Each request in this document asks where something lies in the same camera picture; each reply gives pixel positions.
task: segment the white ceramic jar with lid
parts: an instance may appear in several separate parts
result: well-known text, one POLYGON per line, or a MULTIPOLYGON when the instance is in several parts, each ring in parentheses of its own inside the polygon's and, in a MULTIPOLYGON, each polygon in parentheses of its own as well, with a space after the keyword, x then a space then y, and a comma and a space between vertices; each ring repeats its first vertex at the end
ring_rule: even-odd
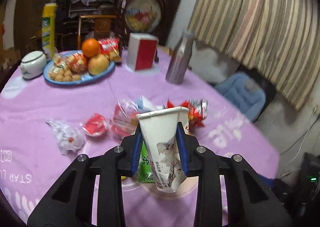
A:
POLYGON ((21 60, 21 73, 25 79, 31 79, 42 74, 47 64, 46 56, 41 51, 33 51, 25 55, 21 60))

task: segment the electrical wire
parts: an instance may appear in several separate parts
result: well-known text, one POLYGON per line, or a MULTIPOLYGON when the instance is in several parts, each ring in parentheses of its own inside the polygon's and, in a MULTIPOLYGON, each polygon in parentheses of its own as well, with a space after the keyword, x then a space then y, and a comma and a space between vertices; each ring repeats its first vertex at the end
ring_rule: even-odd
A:
POLYGON ((316 142, 315 142, 315 145, 313 146, 313 149, 312 149, 312 151, 314 151, 314 150, 315 150, 315 148, 316 148, 316 145, 317 145, 317 143, 318 143, 318 139, 319 139, 319 137, 320 137, 320 133, 319 133, 319 135, 318 135, 318 138, 316 139, 316 142))
POLYGON ((319 116, 316 118, 316 120, 313 122, 313 124, 311 124, 311 126, 309 127, 309 129, 308 129, 304 134, 302 134, 289 148, 287 148, 285 151, 283 151, 283 152, 280 153, 280 156, 282 156, 284 153, 286 153, 287 151, 289 151, 303 136, 304 136, 304 139, 305 139, 306 136, 307 136, 307 134, 308 134, 308 132, 309 132, 309 130, 310 130, 310 129, 312 128, 312 126, 315 125, 315 123, 318 121, 318 118, 319 118, 319 116))
POLYGON ((304 142, 304 140, 306 139, 309 130, 310 130, 311 127, 315 124, 315 122, 314 122, 314 123, 309 127, 309 129, 307 130, 307 133, 306 133, 306 135, 304 136, 304 138, 303 138, 303 140, 302 140, 302 142, 301 142, 301 145, 300 145, 300 148, 299 148, 299 150, 298 150, 298 153, 296 154, 296 156, 295 156, 292 160, 290 160, 290 161, 286 164, 286 166, 288 166, 292 161, 294 161, 294 160, 296 159, 296 157, 298 157, 298 155, 299 155, 299 153, 300 153, 300 150, 301 150, 301 148, 302 148, 303 142, 304 142))

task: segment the stainless steel bottle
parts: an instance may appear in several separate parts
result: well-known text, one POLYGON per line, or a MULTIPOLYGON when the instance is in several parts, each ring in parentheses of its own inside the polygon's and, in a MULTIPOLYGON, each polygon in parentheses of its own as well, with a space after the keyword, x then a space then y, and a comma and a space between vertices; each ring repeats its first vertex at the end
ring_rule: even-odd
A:
POLYGON ((186 73, 191 55, 192 43, 195 36, 191 33, 183 32, 181 39, 176 45, 170 65, 165 76, 165 79, 174 84, 181 84, 183 82, 184 74, 186 73))

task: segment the mandarin in wrapper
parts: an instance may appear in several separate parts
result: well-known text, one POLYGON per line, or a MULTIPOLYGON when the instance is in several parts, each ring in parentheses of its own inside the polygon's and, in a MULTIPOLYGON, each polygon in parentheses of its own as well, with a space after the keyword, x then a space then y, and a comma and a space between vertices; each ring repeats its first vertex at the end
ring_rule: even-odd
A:
POLYGON ((99 42, 93 38, 86 39, 81 46, 82 53, 88 58, 98 55, 99 49, 99 42))
POLYGON ((74 53, 68 57, 68 66, 75 73, 87 70, 87 59, 82 53, 74 53))

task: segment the round table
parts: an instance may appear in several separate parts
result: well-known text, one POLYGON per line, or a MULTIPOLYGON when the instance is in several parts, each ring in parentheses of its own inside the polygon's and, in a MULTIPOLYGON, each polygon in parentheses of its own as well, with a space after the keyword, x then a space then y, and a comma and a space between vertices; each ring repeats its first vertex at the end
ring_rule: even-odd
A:
MULTIPOLYGON (((126 56, 127 52, 123 51, 124 64, 126 56)), ((175 105, 192 98, 208 100, 205 127, 194 132, 199 144, 222 156, 241 154, 259 174, 269 178, 275 176, 279 154, 257 128, 190 70, 181 85, 166 82, 170 57, 161 50, 158 56, 159 72, 154 75, 129 72, 123 64, 109 77, 88 85, 60 87, 40 76, 23 81, 13 98, 4 98, 1 93, 0 188, 24 222, 78 154, 98 156, 120 144, 110 133, 98 139, 85 136, 86 143, 81 150, 64 156, 46 121, 50 118, 65 120, 79 128, 80 123, 86 122, 94 113, 111 118, 117 100, 123 98, 135 100, 144 95, 156 105, 163 105, 168 99, 175 105)), ((10 86, 12 80, 22 81, 19 77, 18 68, 7 85, 10 86)), ((97 177, 93 224, 96 223, 98 180, 97 177)), ((226 209, 223 177, 221 184, 222 206, 226 209)), ((188 178, 173 194, 160 193, 154 184, 139 184, 130 178, 122 181, 122 190, 127 227, 193 226, 196 177, 188 178)))

